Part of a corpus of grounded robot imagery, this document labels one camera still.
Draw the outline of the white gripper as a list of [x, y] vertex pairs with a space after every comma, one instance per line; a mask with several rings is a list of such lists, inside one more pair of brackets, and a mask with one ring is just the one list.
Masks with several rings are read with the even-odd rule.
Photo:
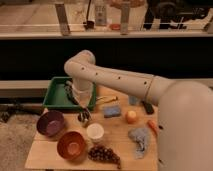
[[73, 97], [74, 99], [78, 102], [78, 104], [82, 107], [82, 108], [87, 108], [91, 97], [92, 97], [92, 89], [86, 89], [86, 90], [78, 90], [76, 88], [74, 88], [72, 90], [73, 93]]

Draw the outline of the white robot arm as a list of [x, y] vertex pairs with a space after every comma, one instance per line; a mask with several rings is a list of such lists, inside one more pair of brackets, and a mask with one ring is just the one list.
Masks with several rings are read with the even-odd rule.
[[158, 171], [213, 171], [213, 89], [196, 81], [99, 67], [82, 50], [64, 64], [78, 100], [93, 83], [158, 107]]

